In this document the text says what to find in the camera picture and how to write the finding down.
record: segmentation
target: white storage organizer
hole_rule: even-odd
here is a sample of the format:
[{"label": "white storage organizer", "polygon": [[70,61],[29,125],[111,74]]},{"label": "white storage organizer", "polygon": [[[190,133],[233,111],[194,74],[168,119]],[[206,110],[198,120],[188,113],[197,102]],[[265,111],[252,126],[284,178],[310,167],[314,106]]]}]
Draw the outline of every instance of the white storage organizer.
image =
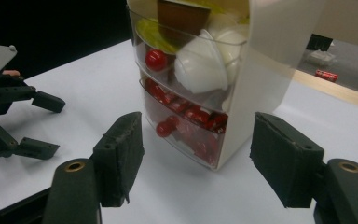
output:
[{"label": "white storage organizer", "polygon": [[218,170],[280,103],[324,1],[128,0],[145,115]]}]

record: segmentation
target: transparent bin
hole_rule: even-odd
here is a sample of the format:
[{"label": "transparent bin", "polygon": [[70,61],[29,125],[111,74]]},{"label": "transparent bin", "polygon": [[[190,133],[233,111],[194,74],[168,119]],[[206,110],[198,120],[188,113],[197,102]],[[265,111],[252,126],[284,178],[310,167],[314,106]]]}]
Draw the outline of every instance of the transparent bin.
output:
[{"label": "transparent bin", "polygon": [[221,153],[228,116],[202,109],[185,98],[164,91],[149,77],[144,88],[145,116],[158,136],[191,159],[215,169]]},{"label": "transparent bin", "polygon": [[[170,12],[170,6],[161,6],[177,2],[181,3],[179,9],[175,6],[179,14]],[[187,19],[186,11],[192,7],[201,8],[201,12],[191,11],[193,15],[203,16]],[[171,13],[175,20],[161,11]],[[138,1],[129,6],[129,14],[135,60],[143,73],[194,104],[227,111],[247,42],[246,20],[218,6],[190,1]],[[199,20],[204,20],[202,25],[194,28]]]}]

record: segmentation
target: black background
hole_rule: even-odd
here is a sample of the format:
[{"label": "black background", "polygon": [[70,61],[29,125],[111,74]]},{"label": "black background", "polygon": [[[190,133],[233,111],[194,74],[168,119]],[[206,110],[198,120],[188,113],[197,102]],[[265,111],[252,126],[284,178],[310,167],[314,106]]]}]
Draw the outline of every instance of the black background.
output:
[{"label": "black background", "polygon": [[130,38],[126,0],[0,1],[0,45],[14,45],[7,69],[33,77]]}]

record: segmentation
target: white tabletop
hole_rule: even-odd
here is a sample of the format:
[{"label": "white tabletop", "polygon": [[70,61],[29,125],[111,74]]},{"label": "white tabletop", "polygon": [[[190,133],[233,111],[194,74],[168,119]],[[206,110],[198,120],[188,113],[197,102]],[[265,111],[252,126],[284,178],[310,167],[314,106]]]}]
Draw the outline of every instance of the white tabletop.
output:
[{"label": "white tabletop", "polygon": [[[46,189],[65,161],[88,158],[103,134],[124,114],[144,111],[131,42],[91,54],[26,80],[66,102],[61,114],[13,104],[0,124],[23,136],[60,145],[39,161],[0,158],[0,209]],[[324,148],[324,161],[358,162],[358,106],[292,82],[274,114]],[[103,223],[314,223],[310,209],[283,208],[249,158],[249,139],[218,172],[195,163],[157,137],[143,117],[145,156],[131,203],[104,208]]]}]

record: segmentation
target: gray floor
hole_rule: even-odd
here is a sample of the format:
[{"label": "gray floor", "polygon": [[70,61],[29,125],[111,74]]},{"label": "gray floor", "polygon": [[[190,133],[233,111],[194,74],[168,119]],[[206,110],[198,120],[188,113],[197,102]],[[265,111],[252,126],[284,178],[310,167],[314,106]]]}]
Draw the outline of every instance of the gray floor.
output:
[{"label": "gray floor", "polygon": [[338,75],[337,84],[358,91],[358,46],[334,40],[327,52],[336,56],[330,66],[318,66],[306,59],[313,50],[306,50],[298,70],[314,75],[317,69]]}]

